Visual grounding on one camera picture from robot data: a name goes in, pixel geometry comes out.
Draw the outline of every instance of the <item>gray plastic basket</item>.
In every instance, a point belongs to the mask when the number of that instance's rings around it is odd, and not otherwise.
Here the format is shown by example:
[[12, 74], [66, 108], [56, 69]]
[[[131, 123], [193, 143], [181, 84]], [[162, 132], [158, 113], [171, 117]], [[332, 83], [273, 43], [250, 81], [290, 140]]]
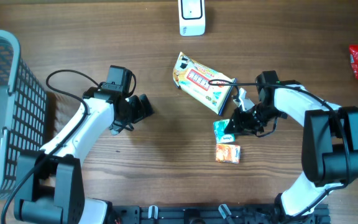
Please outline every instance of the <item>gray plastic basket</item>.
[[16, 183], [16, 164], [23, 150], [44, 143], [47, 95], [21, 59], [19, 41], [0, 30], [0, 199]]

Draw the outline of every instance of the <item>white plastic object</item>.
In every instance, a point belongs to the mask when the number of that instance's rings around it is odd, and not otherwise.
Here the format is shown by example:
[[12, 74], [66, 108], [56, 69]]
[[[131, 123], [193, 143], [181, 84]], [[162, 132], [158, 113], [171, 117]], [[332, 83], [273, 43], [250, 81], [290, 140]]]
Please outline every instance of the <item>white plastic object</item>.
[[234, 100], [234, 103], [237, 105], [237, 107], [241, 107], [241, 111], [247, 111], [249, 109], [251, 109], [253, 106], [255, 106], [255, 104], [248, 98], [246, 97], [247, 91], [243, 88], [239, 89], [239, 98], [238, 101]]
[[[314, 201], [316, 201], [316, 199], [324, 194], [325, 190], [341, 185], [341, 183], [335, 183], [326, 184], [324, 187], [316, 187], [314, 183], [308, 180], [305, 173], [302, 172], [295, 183], [281, 195], [285, 214], [291, 216], [299, 214], [302, 210], [304, 210], [307, 206], [310, 206]], [[308, 215], [313, 212], [314, 207], [303, 215]]]
[[205, 32], [204, 0], [178, 0], [178, 8], [180, 35], [203, 35]]
[[[106, 100], [96, 98], [90, 98], [84, 101], [88, 106], [88, 116], [77, 131], [67, 140], [65, 145], [54, 154], [60, 157], [71, 154], [75, 158], [80, 159], [81, 166], [100, 134], [109, 127], [114, 120], [113, 104], [107, 103]], [[68, 124], [66, 124], [50, 142], [44, 144], [41, 150], [45, 150], [46, 154], [52, 151], [79, 122], [84, 110], [84, 106], [81, 104]]]
[[[303, 85], [287, 85], [290, 87], [299, 87], [307, 91]], [[341, 106], [334, 103], [327, 104], [333, 109], [338, 110]], [[323, 110], [327, 111], [327, 107], [323, 106], [312, 97], [300, 93], [296, 90], [286, 88], [276, 88], [274, 93], [274, 107], [291, 116], [300, 125], [304, 125], [305, 112], [308, 110]]]
[[106, 202], [85, 198], [84, 210], [79, 224], [103, 224], [107, 214], [107, 207], [108, 205]]

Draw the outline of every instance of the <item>wood grain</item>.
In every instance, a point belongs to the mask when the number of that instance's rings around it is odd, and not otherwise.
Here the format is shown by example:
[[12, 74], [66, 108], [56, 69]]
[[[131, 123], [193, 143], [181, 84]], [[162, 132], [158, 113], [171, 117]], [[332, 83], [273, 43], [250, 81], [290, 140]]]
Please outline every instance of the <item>wood grain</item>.
[[[147, 94], [156, 111], [134, 132], [100, 136], [82, 170], [88, 197], [141, 206], [269, 203], [301, 173], [303, 130], [292, 119], [280, 120], [269, 137], [238, 138], [239, 165], [214, 161], [213, 121], [221, 118], [172, 83], [181, 51], [241, 82], [276, 70], [325, 100], [358, 106], [348, 52], [358, 43], [358, 1], [214, 1], [206, 16], [205, 35], [181, 37], [176, 2], [0, 6], [0, 29], [20, 40], [43, 84], [63, 68], [101, 82], [110, 65], [120, 65], [137, 75], [135, 93]], [[81, 95], [91, 83], [64, 73], [51, 85]], [[247, 91], [256, 101], [256, 90]], [[51, 133], [79, 105], [56, 99]], [[332, 223], [358, 223], [358, 180], [324, 202]]]

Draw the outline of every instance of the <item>plastic basket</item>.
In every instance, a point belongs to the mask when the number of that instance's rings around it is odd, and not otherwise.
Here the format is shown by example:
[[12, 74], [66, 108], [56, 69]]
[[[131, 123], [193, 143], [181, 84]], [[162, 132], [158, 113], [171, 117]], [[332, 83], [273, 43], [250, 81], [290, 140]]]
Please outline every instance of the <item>plastic basket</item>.
[[0, 199], [16, 183], [17, 158], [44, 143], [47, 95], [21, 59], [19, 41], [0, 30]]

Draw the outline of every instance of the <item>robotic arm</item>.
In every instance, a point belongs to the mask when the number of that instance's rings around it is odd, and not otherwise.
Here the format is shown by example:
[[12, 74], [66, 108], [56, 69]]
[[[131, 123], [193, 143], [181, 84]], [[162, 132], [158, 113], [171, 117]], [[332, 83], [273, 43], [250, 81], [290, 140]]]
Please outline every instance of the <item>robotic arm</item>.
[[[333, 187], [345, 186], [358, 178], [358, 108], [340, 107], [327, 103], [339, 116], [345, 136], [338, 130], [332, 111], [318, 100], [297, 90], [305, 90], [296, 81], [278, 80], [274, 71], [263, 72], [256, 78], [260, 103], [254, 105], [240, 89], [234, 110], [225, 129], [226, 134], [266, 136], [274, 131], [277, 118], [293, 117], [304, 127], [302, 145], [303, 172], [284, 193], [278, 194], [271, 205], [221, 205], [192, 208], [116, 207], [111, 202], [85, 198], [81, 165], [99, 135], [109, 128], [112, 134], [123, 129], [133, 130], [136, 123], [153, 113], [145, 95], [131, 96], [129, 85], [132, 72], [112, 66], [108, 80], [98, 88], [83, 94], [88, 114], [80, 128], [39, 171], [20, 188], [14, 204], [15, 218], [32, 223], [158, 223], [205, 224], [222, 223], [315, 223], [326, 220], [328, 209], [317, 206]], [[296, 89], [272, 87], [290, 86]], [[46, 154], [60, 143], [81, 119], [85, 109], [81, 105], [63, 130], [42, 151], [23, 152], [18, 159], [17, 179], [20, 180]], [[264, 132], [271, 120], [273, 131]], [[331, 138], [346, 138], [349, 160], [343, 144], [332, 144]], [[40, 179], [56, 176], [55, 187], [40, 184]]]

